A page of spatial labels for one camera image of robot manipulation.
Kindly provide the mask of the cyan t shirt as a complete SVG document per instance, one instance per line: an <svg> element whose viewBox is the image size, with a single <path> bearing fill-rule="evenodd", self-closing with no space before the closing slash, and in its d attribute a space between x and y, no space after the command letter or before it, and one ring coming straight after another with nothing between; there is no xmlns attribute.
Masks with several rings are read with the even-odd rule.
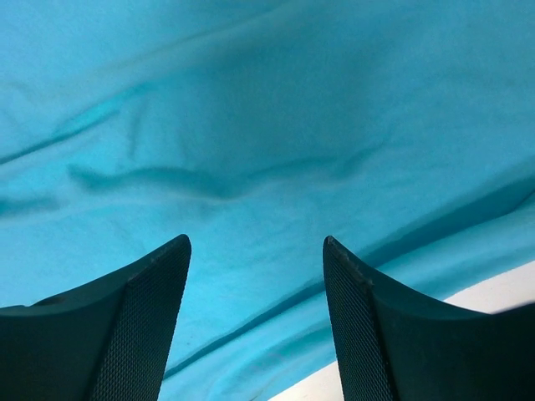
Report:
<svg viewBox="0 0 535 401"><path fill-rule="evenodd" d="M180 234L164 400L334 360L327 236L438 298L529 263L533 2L2 2L2 305Z"/></svg>

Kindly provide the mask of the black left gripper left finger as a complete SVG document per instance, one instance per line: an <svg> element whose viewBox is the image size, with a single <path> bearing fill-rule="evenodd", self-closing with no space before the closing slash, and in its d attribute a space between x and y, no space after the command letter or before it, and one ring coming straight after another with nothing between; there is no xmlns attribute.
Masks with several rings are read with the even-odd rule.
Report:
<svg viewBox="0 0 535 401"><path fill-rule="evenodd" d="M1 310L3 400L156 400L191 260L179 235L105 276Z"/></svg>

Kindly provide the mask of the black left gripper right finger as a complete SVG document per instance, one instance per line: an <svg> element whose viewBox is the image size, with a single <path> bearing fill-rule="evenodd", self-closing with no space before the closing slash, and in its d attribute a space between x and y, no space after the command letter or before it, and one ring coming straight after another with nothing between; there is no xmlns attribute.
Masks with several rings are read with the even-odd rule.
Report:
<svg viewBox="0 0 535 401"><path fill-rule="evenodd" d="M347 400L531 400L534 306L484 313L418 292L323 244L326 297Z"/></svg>

